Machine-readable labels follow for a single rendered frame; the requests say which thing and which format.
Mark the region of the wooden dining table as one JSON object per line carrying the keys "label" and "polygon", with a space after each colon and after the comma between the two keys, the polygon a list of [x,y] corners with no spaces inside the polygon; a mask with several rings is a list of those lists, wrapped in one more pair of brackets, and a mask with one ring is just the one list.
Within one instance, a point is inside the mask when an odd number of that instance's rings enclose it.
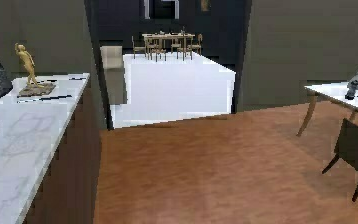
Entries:
{"label": "wooden dining table", "polygon": [[193,38],[195,37],[194,34],[190,34],[190,33],[144,33],[142,35],[143,40],[145,41],[146,44],[146,49],[147,49],[147,57],[151,58],[150,56],[150,47],[153,44],[153,41],[156,39],[162,39],[164,41],[163,43],[163,47],[166,49],[167,51],[167,47],[165,42],[166,41],[170,41],[172,43],[172,40],[175,38],[178,38],[179,41],[181,39],[186,38],[188,44],[192,44],[193,43]]}

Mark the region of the white framed window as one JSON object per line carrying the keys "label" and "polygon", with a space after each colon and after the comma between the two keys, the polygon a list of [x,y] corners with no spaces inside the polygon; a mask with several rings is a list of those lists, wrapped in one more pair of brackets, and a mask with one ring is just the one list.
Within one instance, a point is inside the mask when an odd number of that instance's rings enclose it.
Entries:
{"label": "white framed window", "polygon": [[179,0],[143,0],[145,19],[178,19]]}

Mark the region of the brown cabinet with marble top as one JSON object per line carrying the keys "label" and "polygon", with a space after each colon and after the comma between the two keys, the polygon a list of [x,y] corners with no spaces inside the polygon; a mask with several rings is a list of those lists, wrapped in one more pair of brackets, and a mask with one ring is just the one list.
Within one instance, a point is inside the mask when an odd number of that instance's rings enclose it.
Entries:
{"label": "brown cabinet with marble top", "polygon": [[[87,77],[69,81],[68,77]],[[41,76],[64,99],[17,103],[25,80],[0,99],[0,224],[93,224],[100,136],[90,75]]]}

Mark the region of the golden figure statue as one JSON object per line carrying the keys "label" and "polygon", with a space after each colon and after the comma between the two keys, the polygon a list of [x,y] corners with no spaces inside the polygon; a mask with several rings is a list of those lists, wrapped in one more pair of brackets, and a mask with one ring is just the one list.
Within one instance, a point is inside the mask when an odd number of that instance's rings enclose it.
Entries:
{"label": "golden figure statue", "polygon": [[15,44],[16,55],[23,62],[25,70],[28,72],[26,86],[19,91],[19,97],[32,97],[32,96],[42,96],[50,94],[54,88],[55,84],[47,82],[41,85],[36,80],[35,75],[35,63],[31,54],[26,50],[25,46],[22,44]]}

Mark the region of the white table with wooden legs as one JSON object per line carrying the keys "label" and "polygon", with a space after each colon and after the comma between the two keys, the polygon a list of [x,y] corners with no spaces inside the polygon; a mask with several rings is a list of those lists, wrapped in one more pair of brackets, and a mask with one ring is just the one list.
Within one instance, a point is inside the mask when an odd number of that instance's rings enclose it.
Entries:
{"label": "white table with wooden legs", "polygon": [[309,106],[307,109],[307,113],[304,117],[303,123],[301,124],[297,132],[298,137],[302,135],[309,121],[311,120],[319,96],[328,99],[332,103],[338,104],[345,108],[349,108],[351,110],[351,120],[353,120],[355,118],[355,115],[358,114],[358,90],[355,91],[355,97],[353,100],[346,99],[345,94],[348,91],[347,82],[307,85],[305,86],[305,89],[307,90]]}

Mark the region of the grey spray bottle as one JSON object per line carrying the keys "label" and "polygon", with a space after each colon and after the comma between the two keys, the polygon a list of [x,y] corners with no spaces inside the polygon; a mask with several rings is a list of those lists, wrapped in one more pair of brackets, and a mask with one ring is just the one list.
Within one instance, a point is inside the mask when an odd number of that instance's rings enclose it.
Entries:
{"label": "grey spray bottle", "polygon": [[358,72],[356,75],[351,78],[347,84],[348,91],[345,95],[345,98],[348,100],[353,100],[355,97],[355,93],[358,90]]}

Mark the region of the dark chair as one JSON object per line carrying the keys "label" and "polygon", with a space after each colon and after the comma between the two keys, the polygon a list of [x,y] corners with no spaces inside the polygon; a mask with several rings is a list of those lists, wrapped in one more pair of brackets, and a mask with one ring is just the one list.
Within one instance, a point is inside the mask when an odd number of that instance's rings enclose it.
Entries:
{"label": "dark chair", "polygon": [[[358,172],[358,125],[354,124],[349,119],[344,118],[341,129],[334,147],[335,156],[322,170],[325,174],[330,170],[334,164],[342,159]],[[358,198],[358,183],[352,201],[355,202]]]}

